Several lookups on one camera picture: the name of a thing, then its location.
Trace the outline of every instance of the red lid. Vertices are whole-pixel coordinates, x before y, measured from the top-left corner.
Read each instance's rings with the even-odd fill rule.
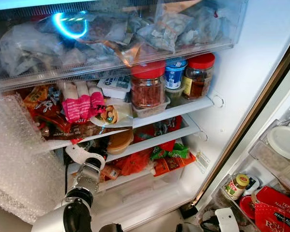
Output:
[[[215,56],[213,53],[207,53],[188,59],[188,66],[194,69],[208,69],[214,65]]]
[[[240,200],[240,207],[250,219],[255,219],[255,208],[251,196],[242,197]]]
[[[139,79],[154,79],[160,77],[165,71],[165,61],[156,61],[147,64],[136,65],[131,68],[131,73]]]

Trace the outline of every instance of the jar with red lid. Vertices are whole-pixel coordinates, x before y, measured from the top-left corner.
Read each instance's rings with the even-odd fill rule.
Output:
[[[164,103],[165,61],[157,61],[132,67],[131,101],[141,108]]]
[[[192,100],[207,94],[213,77],[214,62],[215,56],[212,53],[188,59],[188,66],[183,76],[185,98]]]

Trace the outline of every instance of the bubble wrap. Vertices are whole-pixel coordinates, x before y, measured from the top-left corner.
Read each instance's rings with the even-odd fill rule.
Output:
[[[64,168],[18,95],[0,96],[0,206],[32,224],[64,197]]]

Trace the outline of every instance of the jar of sauce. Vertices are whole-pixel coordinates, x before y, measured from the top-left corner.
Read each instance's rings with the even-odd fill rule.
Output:
[[[248,184],[249,177],[244,174],[238,174],[236,178],[225,186],[225,190],[233,200],[237,200],[243,194]]]
[[[215,56],[212,53],[188,59],[183,76],[183,96],[189,100],[206,96],[214,72]]]
[[[164,103],[165,61],[157,61],[132,67],[131,101],[141,108]]]

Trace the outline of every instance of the blue lid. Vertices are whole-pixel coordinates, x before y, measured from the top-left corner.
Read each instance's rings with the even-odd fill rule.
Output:
[[[187,61],[185,59],[175,61],[175,62],[174,62],[174,60],[167,60],[167,67],[169,67],[171,69],[184,68],[184,67],[186,67],[186,65],[187,65]]]

